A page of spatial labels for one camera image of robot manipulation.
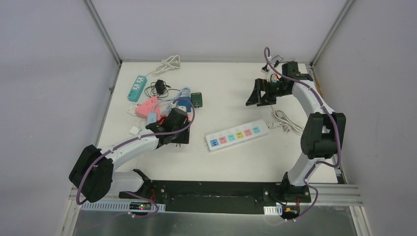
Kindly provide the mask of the dark green cube adapter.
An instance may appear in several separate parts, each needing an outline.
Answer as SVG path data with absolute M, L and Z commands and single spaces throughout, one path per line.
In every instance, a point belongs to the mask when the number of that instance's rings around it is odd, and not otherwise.
M 201 92 L 191 93 L 190 99 L 194 108 L 201 108 L 203 106 L 203 97 Z

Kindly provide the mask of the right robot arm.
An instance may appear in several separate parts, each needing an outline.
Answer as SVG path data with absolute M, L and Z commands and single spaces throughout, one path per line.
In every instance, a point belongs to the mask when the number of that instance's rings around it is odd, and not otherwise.
M 320 165 L 334 156 L 341 157 L 346 116 L 329 108 L 315 89 L 309 74 L 303 74 L 294 61 L 282 65 L 279 79 L 272 82 L 255 79 L 246 106 L 266 106 L 276 103 L 277 97 L 293 95 L 308 116 L 301 134 L 301 155 L 284 174 L 281 182 L 268 191 L 266 199 L 278 203 L 311 201 L 308 181 Z

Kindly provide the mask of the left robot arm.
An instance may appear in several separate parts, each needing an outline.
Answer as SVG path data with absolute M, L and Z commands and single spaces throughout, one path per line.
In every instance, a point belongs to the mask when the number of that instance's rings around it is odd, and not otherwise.
M 69 174 L 77 188 L 76 202 L 95 203 L 109 193 L 132 192 L 138 199 L 149 195 L 150 186 L 136 171 L 119 172 L 125 163 L 164 145 L 189 130 L 194 117 L 173 108 L 161 120 L 149 123 L 136 135 L 107 147 L 85 147 Z

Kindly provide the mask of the white long power strip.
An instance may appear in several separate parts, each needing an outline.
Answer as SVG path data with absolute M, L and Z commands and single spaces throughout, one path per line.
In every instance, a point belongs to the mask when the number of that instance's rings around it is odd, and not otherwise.
M 232 128 L 224 129 L 205 136 L 205 147 L 209 152 L 242 144 L 269 134 L 271 129 L 281 127 L 289 132 L 291 126 L 282 121 L 266 122 L 263 119 L 255 120 Z

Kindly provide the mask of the blue cube adapter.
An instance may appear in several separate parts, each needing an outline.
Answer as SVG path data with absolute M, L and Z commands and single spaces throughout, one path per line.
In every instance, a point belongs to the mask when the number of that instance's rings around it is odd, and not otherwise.
M 187 113 L 190 113 L 192 111 L 192 102 L 191 102 L 191 97 L 187 96 L 184 97 L 183 99 L 179 99 L 177 101 L 177 106 L 180 106 L 181 108 L 183 108 Z

